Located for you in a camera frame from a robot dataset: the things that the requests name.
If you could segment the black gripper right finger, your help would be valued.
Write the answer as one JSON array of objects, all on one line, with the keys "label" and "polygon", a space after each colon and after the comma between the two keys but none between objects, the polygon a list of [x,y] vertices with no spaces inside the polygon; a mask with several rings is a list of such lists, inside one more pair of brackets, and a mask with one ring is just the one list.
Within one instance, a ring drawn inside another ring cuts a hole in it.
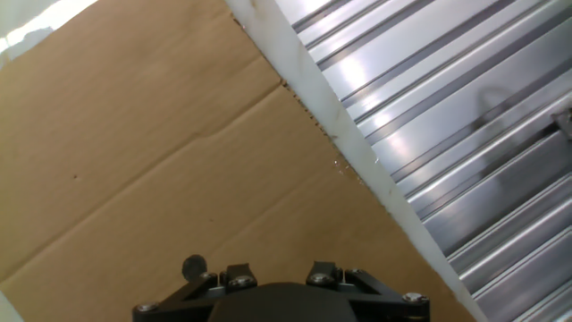
[{"label": "black gripper right finger", "polygon": [[400,294],[360,268],[344,270],[333,262],[315,261],[307,286],[336,292],[358,321],[429,322],[430,300],[418,292]]}]

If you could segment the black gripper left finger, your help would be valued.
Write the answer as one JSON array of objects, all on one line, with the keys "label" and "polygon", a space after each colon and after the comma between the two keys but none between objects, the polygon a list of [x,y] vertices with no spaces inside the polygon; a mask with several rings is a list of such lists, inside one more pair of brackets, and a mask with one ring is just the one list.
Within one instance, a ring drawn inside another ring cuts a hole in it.
[{"label": "black gripper left finger", "polygon": [[162,301],[140,303],[132,309],[133,322],[207,321],[215,304],[226,295],[257,287],[249,264],[228,266],[217,273],[192,276],[179,290]]}]

